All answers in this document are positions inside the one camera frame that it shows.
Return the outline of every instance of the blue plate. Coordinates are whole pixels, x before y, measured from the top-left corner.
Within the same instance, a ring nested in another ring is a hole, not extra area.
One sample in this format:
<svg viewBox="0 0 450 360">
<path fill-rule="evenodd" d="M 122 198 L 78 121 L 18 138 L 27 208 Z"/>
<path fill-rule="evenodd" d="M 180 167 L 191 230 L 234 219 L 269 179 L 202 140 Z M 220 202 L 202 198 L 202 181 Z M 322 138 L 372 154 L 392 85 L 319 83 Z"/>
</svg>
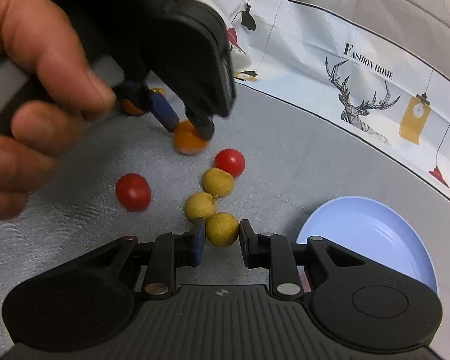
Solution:
<svg viewBox="0 0 450 360">
<path fill-rule="evenodd" d="M 345 196 L 320 206 L 296 241 L 322 236 L 428 285 L 438 293 L 437 276 L 420 237 L 404 218 L 376 200 Z"/>
</svg>

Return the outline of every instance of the metal screw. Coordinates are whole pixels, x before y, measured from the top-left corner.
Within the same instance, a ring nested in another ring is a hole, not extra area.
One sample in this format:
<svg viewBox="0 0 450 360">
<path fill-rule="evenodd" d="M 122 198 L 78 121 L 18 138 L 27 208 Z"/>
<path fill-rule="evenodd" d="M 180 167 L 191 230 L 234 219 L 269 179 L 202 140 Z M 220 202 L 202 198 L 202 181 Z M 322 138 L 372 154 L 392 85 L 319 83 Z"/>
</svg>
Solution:
<svg viewBox="0 0 450 360">
<path fill-rule="evenodd" d="M 277 291 L 282 295 L 296 295 L 300 292 L 300 287 L 293 283 L 282 283 L 277 286 Z"/>
<path fill-rule="evenodd" d="M 150 283 L 145 286 L 145 292 L 150 295 L 163 295 L 167 291 L 168 287 L 162 283 Z"/>
</svg>

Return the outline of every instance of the human hand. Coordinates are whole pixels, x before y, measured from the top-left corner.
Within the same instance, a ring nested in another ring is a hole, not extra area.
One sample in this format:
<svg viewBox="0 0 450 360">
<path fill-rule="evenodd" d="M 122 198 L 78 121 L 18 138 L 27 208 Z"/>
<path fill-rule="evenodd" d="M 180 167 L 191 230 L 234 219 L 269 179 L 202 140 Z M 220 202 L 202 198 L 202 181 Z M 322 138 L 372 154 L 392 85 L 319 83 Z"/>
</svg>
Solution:
<svg viewBox="0 0 450 360">
<path fill-rule="evenodd" d="M 0 52 L 35 73 L 60 107 L 33 100 L 0 135 L 0 219 L 18 215 L 28 194 L 51 178 L 57 158 L 82 136 L 85 119 L 113 106 L 115 95 L 89 69 L 65 13 L 50 0 L 0 0 Z"/>
</svg>

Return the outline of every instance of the red tomato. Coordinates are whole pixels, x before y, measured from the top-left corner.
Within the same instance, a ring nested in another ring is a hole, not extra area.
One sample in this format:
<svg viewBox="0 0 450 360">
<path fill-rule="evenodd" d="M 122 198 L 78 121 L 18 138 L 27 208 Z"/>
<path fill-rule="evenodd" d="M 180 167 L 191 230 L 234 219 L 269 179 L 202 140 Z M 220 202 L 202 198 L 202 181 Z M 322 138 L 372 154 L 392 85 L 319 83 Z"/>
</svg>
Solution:
<svg viewBox="0 0 450 360">
<path fill-rule="evenodd" d="M 116 182 L 115 194 L 120 204 L 132 212 L 145 210 L 152 200 L 147 180 L 136 173 L 121 176 Z"/>
<path fill-rule="evenodd" d="M 238 150 L 223 149 L 215 157 L 215 167 L 238 177 L 245 170 L 245 157 Z"/>
</svg>

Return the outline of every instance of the black robotic gripper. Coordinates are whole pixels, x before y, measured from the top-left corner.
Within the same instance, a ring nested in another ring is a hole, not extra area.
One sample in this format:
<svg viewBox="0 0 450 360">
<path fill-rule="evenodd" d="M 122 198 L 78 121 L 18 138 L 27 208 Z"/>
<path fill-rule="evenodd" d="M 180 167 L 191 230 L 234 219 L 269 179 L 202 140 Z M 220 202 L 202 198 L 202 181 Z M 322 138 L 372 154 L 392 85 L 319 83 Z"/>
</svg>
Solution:
<svg viewBox="0 0 450 360">
<path fill-rule="evenodd" d="M 3 358 L 439 359 L 428 345 L 442 307 L 419 281 L 322 237 L 294 244 L 242 220 L 245 266 L 268 269 L 269 285 L 177 286 L 204 241 L 203 219 L 155 242 L 130 235 L 19 284 L 3 303 L 15 342 Z"/>
</svg>

